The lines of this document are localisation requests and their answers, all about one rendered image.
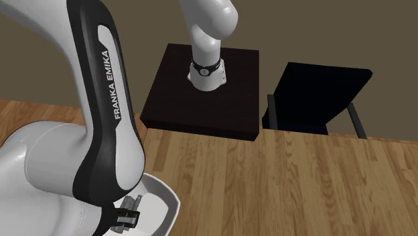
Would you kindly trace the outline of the white bowl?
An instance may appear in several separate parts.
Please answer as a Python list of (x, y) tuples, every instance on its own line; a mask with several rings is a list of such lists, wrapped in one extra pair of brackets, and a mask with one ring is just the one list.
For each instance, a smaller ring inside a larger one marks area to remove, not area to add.
[(113, 227), (104, 236), (168, 236), (178, 216), (180, 200), (166, 183), (144, 173), (140, 183), (114, 206), (138, 211), (138, 223), (134, 228)]

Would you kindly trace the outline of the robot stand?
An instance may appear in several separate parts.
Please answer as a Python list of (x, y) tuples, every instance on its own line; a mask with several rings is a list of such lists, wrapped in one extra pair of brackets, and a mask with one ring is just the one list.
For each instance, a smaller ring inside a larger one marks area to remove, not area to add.
[(199, 91), (188, 80), (192, 48), (168, 44), (141, 113), (147, 128), (256, 140), (259, 134), (259, 51), (222, 48), (226, 83)]

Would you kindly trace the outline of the black chair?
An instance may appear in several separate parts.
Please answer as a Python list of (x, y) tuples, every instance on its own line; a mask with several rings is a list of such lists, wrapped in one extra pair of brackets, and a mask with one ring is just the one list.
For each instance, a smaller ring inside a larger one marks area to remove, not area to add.
[(353, 100), (371, 79), (366, 68), (288, 62), (262, 117), (264, 129), (328, 135), (327, 123), (347, 110), (357, 137), (366, 139)]

